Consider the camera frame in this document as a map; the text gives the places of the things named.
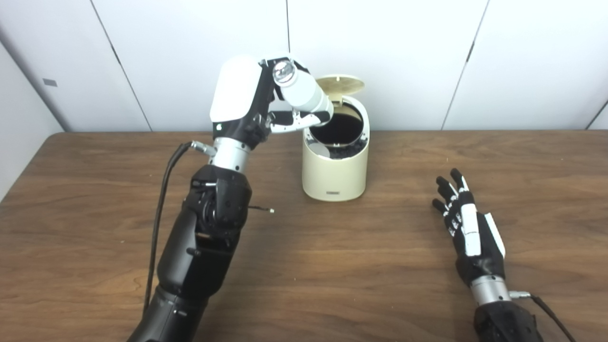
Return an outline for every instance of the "small gray label on wall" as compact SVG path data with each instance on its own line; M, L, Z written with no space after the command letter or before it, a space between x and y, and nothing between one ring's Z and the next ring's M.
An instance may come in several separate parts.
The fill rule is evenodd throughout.
M44 85L57 86L57 81L55 80L42 79L42 81L44 82Z

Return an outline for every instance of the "robotic arm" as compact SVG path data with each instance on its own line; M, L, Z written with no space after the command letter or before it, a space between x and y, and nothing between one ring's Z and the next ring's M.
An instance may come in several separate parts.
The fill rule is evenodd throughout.
M268 111L275 92L293 111ZM128 342L193 339L209 298L222 286L247 220L249 153L270 133L325 125L333 104L293 58L258 62L239 56L221 68L210 116L213 146L193 141L172 158L189 147L210 157L192 177L158 263L159 284Z

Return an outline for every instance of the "wire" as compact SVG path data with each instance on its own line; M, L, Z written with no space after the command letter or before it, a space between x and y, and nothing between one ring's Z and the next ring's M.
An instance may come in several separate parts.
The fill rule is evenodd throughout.
M274 213L274 209L273 208L264 208L264 207L260 207L260 206L249 206L249 209L256 209L256 210L261 210L261 211L268 211L271 214Z
M555 324L557 324L558 327L560 329L562 329L562 331L564 332L564 334L566 335L566 337L568 338L568 340L570 342L576 342L576 340L574 339L574 337L572 337L572 335L570 334L570 332L568 331L568 329L566 329L566 326L561 323L561 321L555 315L555 313L551 310L551 308L549 308L549 306L546 305L545 302L542 301L541 297L538 297L538 296L535 296L535 295L530 295L530 298L532 298L532 300L539 307L541 307L541 309L544 310L547 313L547 315L553 319L553 321L555 321Z
M167 163L167 169L165 175L162 178L161 194L158 198L158 205L156 206L156 216L154 218L154 228L152 229L152 246L150 249L150 266L148 267L148 281L146 283L146 294L143 299L143 312L145 313L150 304L150 294L152 291L152 280L154 279L154 263L156 262L156 244L158 242L158 231L161 224L162 206L165 203L165 194L167 193L167 186L169 184L169 176L171 170L177 164L179 158L188 150L191 146L191 142L181 144L178 149L173 153L169 162Z

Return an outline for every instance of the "wooden table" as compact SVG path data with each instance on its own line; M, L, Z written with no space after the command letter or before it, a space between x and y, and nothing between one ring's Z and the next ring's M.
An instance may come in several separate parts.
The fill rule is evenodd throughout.
M0 340L125 341L139 321L167 160L206 133L61 133L0 204ZM458 167L507 247L507 283L541 295L579 341L608 337L608 132L373 132L367 190L302 191L299 134L250 159L251 211L196 341L476 341L474 303L430 205ZM191 175L170 181L162 250ZM546 341L566 341L535 305Z

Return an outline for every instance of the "white wall panel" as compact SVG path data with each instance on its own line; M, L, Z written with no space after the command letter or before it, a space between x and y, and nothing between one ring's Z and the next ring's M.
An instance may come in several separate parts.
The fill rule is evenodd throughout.
M2 0L0 40L68 130L149 130L89 1Z
M315 76L351 74L377 130L438 130L485 0L288 0L291 52Z
M62 131L0 44L0 201L50 135Z
M491 0L444 129L585 128L608 99L608 2Z
M284 0L94 4L155 131L211 130L221 65L234 55L288 50Z

